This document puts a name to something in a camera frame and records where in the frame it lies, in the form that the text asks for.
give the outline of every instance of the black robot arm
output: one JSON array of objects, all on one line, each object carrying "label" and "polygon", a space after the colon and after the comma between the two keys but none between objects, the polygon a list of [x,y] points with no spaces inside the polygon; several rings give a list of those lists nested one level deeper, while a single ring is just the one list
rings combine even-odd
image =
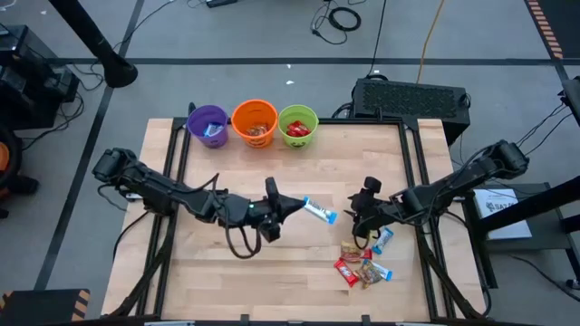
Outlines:
[{"label": "black robot arm", "polygon": [[451,205],[453,197],[462,196],[493,177],[518,177],[526,172],[529,161],[515,143],[505,140],[476,154],[481,156],[470,159],[460,170],[430,185],[405,189],[390,196],[389,200],[374,198],[374,194],[381,191],[381,182],[367,177],[364,188],[349,197],[354,210],[353,235],[366,238],[370,231],[393,222],[423,225],[431,216],[441,215]]},{"label": "black robot arm", "polygon": [[[175,201],[199,221],[212,224],[217,221],[218,225],[227,228],[249,225],[268,242],[280,237],[280,224],[305,204],[304,200],[280,195],[272,177],[266,179],[267,197],[258,201],[229,194],[227,189],[216,190],[218,175],[202,187],[191,188],[148,168],[128,149],[107,149],[92,173],[122,194],[139,194],[146,209],[153,213],[171,214],[171,203]],[[209,184],[213,188],[204,189]]]}]

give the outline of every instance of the blue candy wrapper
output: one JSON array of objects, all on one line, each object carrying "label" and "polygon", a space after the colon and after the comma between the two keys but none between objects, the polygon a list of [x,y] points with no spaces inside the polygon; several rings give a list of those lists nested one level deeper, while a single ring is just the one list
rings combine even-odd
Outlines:
[{"label": "blue candy wrapper", "polygon": [[380,266],[379,264],[375,263],[375,262],[371,262],[371,264],[379,270],[379,273],[381,273],[381,276],[383,279],[385,279],[386,281],[390,281],[392,278],[392,270],[388,269],[388,268],[384,268],[382,266]]},{"label": "blue candy wrapper", "polygon": [[224,126],[219,123],[209,123],[205,130],[203,130],[204,137],[212,137],[218,132],[220,132]]},{"label": "blue candy wrapper", "polygon": [[382,249],[384,246],[391,240],[394,233],[387,227],[383,226],[381,228],[381,236],[377,239],[377,241],[372,245],[371,249],[376,254],[382,254]]},{"label": "blue candy wrapper", "polygon": [[333,225],[338,214],[328,209],[322,208],[320,205],[316,204],[310,197],[304,197],[304,209],[312,213],[314,216],[322,219],[329,225]]}]

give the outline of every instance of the red candy wrapper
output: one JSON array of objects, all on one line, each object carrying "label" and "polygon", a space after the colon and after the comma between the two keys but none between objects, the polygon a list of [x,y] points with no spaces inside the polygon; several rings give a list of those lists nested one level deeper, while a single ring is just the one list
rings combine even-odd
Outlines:
[{"label": "red candy wrapper", "polygon": [[309,134],[310,130],[300,120],[296,120],[286,127],[286,135],[290,137],[304,137]]},{"label": "red candy wrapper", "polygon": [[344,280],[348,283],[348,286],[353,287],[355,283],[359,281],[359,278],[351,271],[348,265],[343,262],[343,260],[339,259],[336,263],[334,263],[334,267],[340,272],[340,274],[344,277]]},{"label": "red candy wrapper", "polygon": [[372,260],[372,250],[371,248],[367,248],[364,249],[364,251],[362,252],[362,256],[361,259],[368,259],[368,260]]}]

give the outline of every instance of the candy wrapper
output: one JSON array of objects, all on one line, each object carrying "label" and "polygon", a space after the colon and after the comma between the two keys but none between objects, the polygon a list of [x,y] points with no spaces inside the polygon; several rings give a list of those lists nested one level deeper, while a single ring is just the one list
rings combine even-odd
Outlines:
[{"label": "candy wrapper", "polygon": [[354,244],[342,241],[341,259],[349,263],[359,263],[361,261],[361,249],[357,248]]},{"label": "candy wrapper", "polygon": [[342,260],[338,260],[334,263],[334,267],[338,270],[338,272],[344,277],[344,280],[348,283],[348,286],[353,287],[353,285],[359,282],[358,276],[356,276],[353,271],[346,265],[345,262]]},{"label": "candy wrapper", "polygon": [[203,137],[212,137],[218,134],[224,128],[223,125],[219,123],[209,123],[208,126],[203,130]]},{"label": "candy wrapper", "polygon": [[361,279],[363,289],[382,280],[381,272],[368,259],[362,261],[361,268],[354,271],[354,274]]},{"label": "candy wrapper", "polygon": [[383,279],[385,279],[386,281],[390,281],[392,278],[392,270],[388,269],[388,268],[384,268],[382,266],[380,266],[379,264],[372,262],[372,265],[379,270],[379,273],[381,273],[381,276]]},{"label": "candy wrapper", "polygon": [[336,214],[336,212],[333,212],[331,210],[323,208],[322,206],[315,203],[308,196],[304,197],[304,201],[306,203],[306,204],[304,204],[305,210],[312,213],[314,216],[322,219],[323,221],[325,221],[329,225],[334,224],[334,221],[336,220],[336,217],[338,216],[338,214]]},{"label": "candy wrapper", "polygon": [[309,134],[310,130],[300,120],[296,120],[286,127],[286,135],[290,137],[304,137]]},{"label": "candy wrapper", "polygon": [[348,263],[359,263],[363,259],[372,259],[372,250],[361,250],[354,244],[342,241],[341,259]]},{"label": "candy wrapper", "polygon": [[270,130],[267,124],[265,123],[257,123],[254,126],[250,127],[250,129],[246,130],[246,134],[248,136],[262,136]]},{"label": "candy wrapper", "polygon": [[387,227],[384,226],[381,228],[381,236],[377,239],[377,241],[372,245],[372,250],[376,254],[382,254],[382,249],[384,246],[391,240],[394,233]]}]

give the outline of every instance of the wooden table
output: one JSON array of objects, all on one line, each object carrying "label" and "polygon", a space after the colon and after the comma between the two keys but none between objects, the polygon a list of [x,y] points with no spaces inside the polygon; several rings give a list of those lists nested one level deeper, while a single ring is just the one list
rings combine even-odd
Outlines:
[{"label": "wooden table", "polygon": [[[172,120],[150,120],[143,141],[140,160],[158,171],[163,169],[171,124]],[[430,180],[452,172],[440,121],[420,120],[420,136]],[[409,132],[407,138],[415,182],[419,184]],[[219,172],[218,188],[260,199],[265,195],[265,178],[272,176],[281,194],[310,196],[341,213],[335,225],[327,225],[304,211],[291,215],[282,226],[279,240],[264,242],[256,257],[242,261],[227,248],[223,228],[200,223],[181,208],[162,317],[223,321],[249,314],[252,321],[359,321],[361,315],[369,314],[372,321],[428,321],[413,227],[390,225],[395,236],[383,255],[374,257],[394,271],[392,281],[376,283],[366,290],[357,283],[351,289],[333,267],[341,241],[352,241],[353,220],[343,213],[350,205],[347,197],[359,191],[366,176],[382,181],[382,198],[408,187],[401,155],[398,129],[387,125],[320,125],[313,143],[298,150],[286,147],[278,133],[267,149],[245,146],[233,130],[222,149],[206,149],[192,139],[184,178],[191,187]],[[143,212],[139,202],[129,204],[128,209],[124,226]],[[462,216],[459,205],[452,205],[450,210]],[[141,276],[151,225],[152,218],[146,219],[123,238],[103,313],[113,311]],[[474,308],[483,312],[485,303],[467,230],[457,221],[442,217],[440,236],[449,276]],[[239,236],[234,236],[234,243],[238,251],[244,252]],[[147,312],[152,311],[156,280],[150,287]],[[434,273],[433,280],[439,312],[444,315],[440,284]]]}]

